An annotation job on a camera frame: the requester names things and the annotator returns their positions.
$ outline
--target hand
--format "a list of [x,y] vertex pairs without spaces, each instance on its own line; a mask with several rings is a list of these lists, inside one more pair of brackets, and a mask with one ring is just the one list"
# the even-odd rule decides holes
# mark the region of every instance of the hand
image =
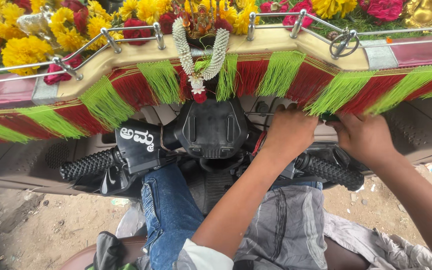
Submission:
[[296,103],[287,108],[280,104],[276,107],[261,151],[289,163],[315,141],[317,125],[318,117],[306,115]]
[[383,116],[338,114],[338,117],[341,122],[331,121],[326,125],[336,130],[341,148],[370,169],[399,155]]

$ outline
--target black rubber grip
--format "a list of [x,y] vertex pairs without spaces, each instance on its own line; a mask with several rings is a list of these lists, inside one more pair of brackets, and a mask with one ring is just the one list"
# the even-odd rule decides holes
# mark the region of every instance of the black rubber grip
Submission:
[[298,156],[295,168],[345,186],[349,191],[356,191],[364,184],[364,176],[359,171],[344,169],[311,154]]
[[102,170],[116,165],[113,157],[114,147],[108,150],[85,156],[74,162],[65,162],[61,165],[59,173],[68,181],[78,179],[84,175],[96,174]]

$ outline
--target gray cloth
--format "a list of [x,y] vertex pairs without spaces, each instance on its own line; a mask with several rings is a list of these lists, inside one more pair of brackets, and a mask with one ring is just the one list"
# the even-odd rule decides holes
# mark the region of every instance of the gray cloth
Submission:
[[[361,45],[386,44],[386,40],[364,40]],[[369,70],[380,70],[388,68],[397,68],[398,60],[391,49],[391,46],[369,47],[365,48],[368,57]]]

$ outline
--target flower garland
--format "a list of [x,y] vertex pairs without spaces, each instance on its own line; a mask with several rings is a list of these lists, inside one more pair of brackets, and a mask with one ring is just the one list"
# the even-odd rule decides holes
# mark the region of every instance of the flower garland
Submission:
[[177,18],[173,23],[173,40],[176,46],[179,60],[181,61],[181,67],[184,73],[188,75],[189,82],[191,83],[191,92],[195,99],[196,95],[206,96],[204,81],[211,80],[216,76],[221,67],[224,64],[226,56],[226,47],[228,46],[228,40],[230,39],[230,32],[224,28],[218,28],[216,30],[216,39],[213,46],[213,56],[209,65],[201,72],[195,72],[195,63],[191,56],[191,50],[189,48],[188,41],[186,40],[186,29],[183,26],[183,19]]

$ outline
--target golden figurine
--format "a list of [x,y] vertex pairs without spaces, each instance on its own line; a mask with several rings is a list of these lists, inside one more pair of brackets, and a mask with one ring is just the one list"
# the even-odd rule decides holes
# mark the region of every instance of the golden figurine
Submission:
[[432,27],[432,0],[409,0],[401,17],[407,28]]

